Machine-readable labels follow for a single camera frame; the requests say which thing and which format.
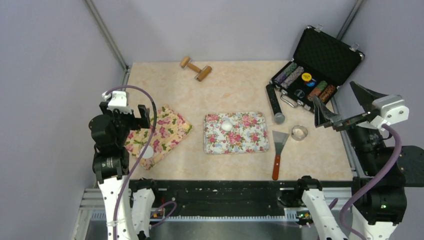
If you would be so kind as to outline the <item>wooden dough roller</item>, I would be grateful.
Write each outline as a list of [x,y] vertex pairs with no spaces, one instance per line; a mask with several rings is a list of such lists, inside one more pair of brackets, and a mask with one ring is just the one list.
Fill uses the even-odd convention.
[[194,79],[198,82],[203,81],[212,72],[212,67],[209,65],[206,65],[204,68],[199,68],[198,66],[194,65],[192,63],[192,59],[189,56],[185,56],[179,65],[182,69],[189,68],[196,72],[197,75],[194,77]]

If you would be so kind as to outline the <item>floral tray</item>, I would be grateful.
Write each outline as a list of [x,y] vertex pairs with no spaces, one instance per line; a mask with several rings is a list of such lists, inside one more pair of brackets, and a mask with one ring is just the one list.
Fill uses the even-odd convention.
[[[221,129],[224,121],[231,131]],[[203,150],[206,154],[244,154],[268,151],[270,143],[266,119],[260,111],[208,113],[203,119]]]

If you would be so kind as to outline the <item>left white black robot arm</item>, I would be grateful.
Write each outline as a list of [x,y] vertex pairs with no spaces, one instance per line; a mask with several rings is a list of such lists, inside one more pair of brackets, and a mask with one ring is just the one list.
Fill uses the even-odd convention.
[[102,114],[88,125],[95,142],[92,170],[104,202],[107,238],[144,240],[146,235],[137,233],[132,221],[128,187],[130,153],[125,143],[131,131],[150,128],[150,110],[140,104],[140,117],[135,117],[132,111],[126,114],[109,110],[107,105],[100,103]]

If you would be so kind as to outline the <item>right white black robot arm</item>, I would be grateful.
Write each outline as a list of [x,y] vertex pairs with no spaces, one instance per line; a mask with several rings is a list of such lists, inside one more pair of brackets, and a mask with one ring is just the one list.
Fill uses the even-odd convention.
[[354,81],[350,86],[364,112],[344,119],[314,96],[315,126],[345,131],[368,177],[352,179],[351,197],[339,219],[326,203],[322,183],[309,175],[297,180],[293,200],[308,209],[321,240],[387,240],[407,208],[407,179],[398,167],[405,153],[393,125],[406,121],[410,110],[400,95],[379,93]]

